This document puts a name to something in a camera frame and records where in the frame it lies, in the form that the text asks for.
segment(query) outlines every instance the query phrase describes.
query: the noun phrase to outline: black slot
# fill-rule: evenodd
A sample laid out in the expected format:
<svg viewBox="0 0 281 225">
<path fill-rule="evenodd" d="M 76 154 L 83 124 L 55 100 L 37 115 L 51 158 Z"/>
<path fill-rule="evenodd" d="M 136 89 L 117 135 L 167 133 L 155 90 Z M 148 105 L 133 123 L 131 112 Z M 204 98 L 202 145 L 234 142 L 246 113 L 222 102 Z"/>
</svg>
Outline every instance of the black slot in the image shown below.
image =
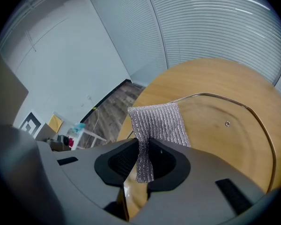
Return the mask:
<svg viewBox="0 0 281 225">
<path fill-rule="evenodd" d="M 230 179 L 218 180 L 215 183 L 237 215 L 243 213 L 252 206 L 252 203 Z"/>
<path fill-rule="evenodd" d="M 60 166 L 68 164 L 68 163 L 76 162 L 76 161 L 78 161 L 78 159 L 75 157 L 67 157 L 64 159 L 57 160 L 57 162 Z"/>
</svg>

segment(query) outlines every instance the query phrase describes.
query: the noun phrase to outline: white wall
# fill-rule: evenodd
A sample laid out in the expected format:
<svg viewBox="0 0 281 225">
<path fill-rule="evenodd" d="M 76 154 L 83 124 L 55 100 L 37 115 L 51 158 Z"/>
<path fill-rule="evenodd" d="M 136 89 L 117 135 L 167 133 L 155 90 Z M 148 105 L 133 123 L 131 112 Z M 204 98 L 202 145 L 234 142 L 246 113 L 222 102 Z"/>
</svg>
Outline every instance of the white wall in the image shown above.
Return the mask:
<svg viewBox="0 0 281 225">
<path fill-rule="evenodd" d="M 17 29 L 2 48 L 29 91 L 15 126 L 30 109 L 46 122 L 53 112 L 80 122 L 112 89 L 130 79 L 89 0 L 47 0 Z M 36 51 L 23 30 L 28 30 Z"/>
</svg>

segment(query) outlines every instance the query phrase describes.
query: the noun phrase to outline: baseboard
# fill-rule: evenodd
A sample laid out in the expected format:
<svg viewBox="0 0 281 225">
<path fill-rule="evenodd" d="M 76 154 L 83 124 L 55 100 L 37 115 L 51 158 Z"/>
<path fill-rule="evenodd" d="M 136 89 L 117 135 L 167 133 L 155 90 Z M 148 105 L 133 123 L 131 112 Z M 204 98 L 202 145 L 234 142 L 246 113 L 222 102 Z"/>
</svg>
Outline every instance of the baseboard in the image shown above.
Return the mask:
<svg viewBox="0 0 281 225">
<path fill-rule="evenodd" d="M 132 83 L 136 84 L 136 85 L 139 85 L 139 86 L 142 86 L 144 88 L 148 87 L 149 84 L 145 84 L 145 83 L 142 83 L 142 82 L 139 82 L 139 81 L 132 81 Z"/>
<path fill-rule="evenodd" d="M 117 90 L 120 86 L 122 86 L 124 83 L 126 83 L 126 82 L 129 82 L 129 83 L 131 83 L 131 80 L 129 80 L 129 79 L 125 79 L 123 82 L 121 82 L 118 86 L 116 86 L 110 93 L 108 93 L 103 99 L 101 99 L 101 101 L 99 102 L 99 103 L 97 103 L 96 105 L 95 105 L 95 107 L 97 108 L 102 102 L 104 102 L 112 93 L 114 93 L 114 91 L 115 90 Z M 84 123 L 85 122 L 85 120 L 92 114 L 92 112 L 94 111 L 94 110 L 96 110 L 96 109 L 92 109 L 92 110 L 90 110 L 89 112 L 88 112 L 88 114 L 86 114 L 85 116 L 84 116 L 84 118 L 80 121 L 80 123 Z"/>
</svg>

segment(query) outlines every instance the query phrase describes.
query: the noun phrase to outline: metal rod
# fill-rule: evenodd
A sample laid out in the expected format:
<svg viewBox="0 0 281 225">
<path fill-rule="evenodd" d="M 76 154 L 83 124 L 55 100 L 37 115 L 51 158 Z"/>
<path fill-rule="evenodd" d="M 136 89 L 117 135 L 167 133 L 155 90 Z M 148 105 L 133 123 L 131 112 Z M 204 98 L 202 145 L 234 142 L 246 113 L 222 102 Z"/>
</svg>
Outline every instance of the metal rod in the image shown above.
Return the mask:
<svg viewBox="0 0 281 225">
<path fill-rule="evenodd" d="M 167 69 L 169 69 L 170 67 L 169 67 L 169 59 L 168 59 L 167 48 L 166 48 L 165 39 L 164 39 L 164 35 L 163 35 L 163 29 L 161 27 L 161 23 L 159 21 L 158 15 L 157 15 L 156 7 L 154 5 L 153 0 L 148 0 L 148 4 L 149 4 L 149 6 L 151 5 L 151 8 L 153 9 L 153 17 L 156 18 L 157 27 L 158 27 L 158 29 L 160 31 L 161 42 L 162 42 L 162 46 L 163 46 L 163 50 L 164 50 L 166 67 L 167 67 Z"/>
<path fill-rule="evenodd" d="M 197 96 L 208 96 L 208 97 L 214 97 L 214 98 L 219 98 L 219 99 L 222 99 L 222 100 L 225 100 L 225 101 L 228 101 L 228 102 L 232 102 L 236 105 L 239 105 L 245 109 L 247 109 L 253 116 L 254 118 L 258 121 L 258 123 L 260 124 L 260 126 L 262 127 L 262 130 L 263 132 L 265 133 L 266 135 L 266 138 L 270 144 L 270 148 L 271 148 L 271 152 L 272 152 L 272 157 L 273 157 L 273 168 L 272 168 L 272 175 L 271 175 L 271 179 L 270 179 L 270 182 L 269 182 L 269 185 L 268 185 L 268 189 L 267 189 L 267 193 L 271 190 L 272 186 L 273 186 L 273 182 L 274 182 L 274 178 L 275 178 L 275 173 L 276 173 L 276 164 L 277 164 L 277 156 L 276 156 L 276 151 L 275 151 L 275 147 L 273 145 L 273 142 L 271 140 L 271 137 L 270 135 L 268 134 L 267 130 L 266 130 L 266 127 L 264 126 L 264 124 L 262 123 L 261 119 L 258 117 L 258 115 L 254 112 L 253 109 L 251 109 L 250 107 L 242 104 L 242 103 L 239 103 L 233 99 L 230 99 L 230 98 L 227 98 L 227 97 L 223 97 L 223 96 L 220 96 L 220 95 L 217 95 L 217 94 L 213 94 L 213 93 L 207 93 L 207 92 L 200 92 L 200 93 L 196 93 L 196 94 L 192 94 L 192 95 L 189 95 L 189 96 L 186 96 L 186 97 L 183 97 L 183 98 L 179 98 L 175 101 L 171 101 L 170 103 L 175 103 L 175 102 L 178 102 L 178 101 L 181 101 L 181 100 L 184 100 L 184 99 L 187 99 L 187 98 L 193 98 L 193 97 L 197 97 Z"/>
</svg>

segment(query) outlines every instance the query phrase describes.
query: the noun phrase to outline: gray plastic surface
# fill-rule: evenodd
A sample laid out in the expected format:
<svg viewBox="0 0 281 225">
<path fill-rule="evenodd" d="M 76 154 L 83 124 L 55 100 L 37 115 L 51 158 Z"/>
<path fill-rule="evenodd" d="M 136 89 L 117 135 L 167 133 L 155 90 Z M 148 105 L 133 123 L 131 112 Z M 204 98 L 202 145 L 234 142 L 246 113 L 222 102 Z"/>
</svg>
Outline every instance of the gray plastic surface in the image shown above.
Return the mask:
<svg viewBox="0 0 281 225">
<path fill-rule="evenodd" d="M 0 175 L 19 202 L 46 224 L 127 224 L 102 209 L 114 201 L 119 188 L 104 184 L 90 167 L 97 156 L 126 141 L 53 153 L 47 143 L 36 142 L 28 133 L 0 126 Z M 248 224 L 277 194 L 273 191 L 262 197 L 263 192 L 250 179 L 212 154 L 163 144 L 186 155 L 190 175 L 172 191 L 151 193 L 131 224 Z M 57 159 L 67 157 L 79 160 L 60 166 Z M 236 217 L 214 183 L 225 178 L 252 203 L 258 203 Z"/>
<path fill-rule="evenodd" d="M 221 179 L 231 179 L 253 204 L 264 195 L 249 178 L 217 156 L 159 141 L 183 153 L 191 163 L 191 171 L 176 189 L 151 193 L 146 205 L 132 219 L 134 224 L 210 225 L 235 218 L 234 211 L 215 184 Z"/>
<path fill-rule="evenodd" d="M 75 157 L 78 161 L 62 165 L 61 169 L 70 181 L 91 201 L 104 208 L 116 201 L 119 187 L 106 185 L 95 172 L 94 164 L 97 157 L 125 143 L 127 140 L 110 143 L 100 147 L 84 150 L 54 152 L 57 160 Z"/>
<path fill-rule="evenodd" d="M 64 214 L 65 224 L 115 224 L 123 225 L 125 221 L 104 211 L 83 194 L 65 174 L 56 160 L 56 157 L 45 142 L 37 142 L 44 170 L 55 195 L 57 196 Z M 98 186 L 92 192 L 104 196 L 106 186 Z"/>
</svg>

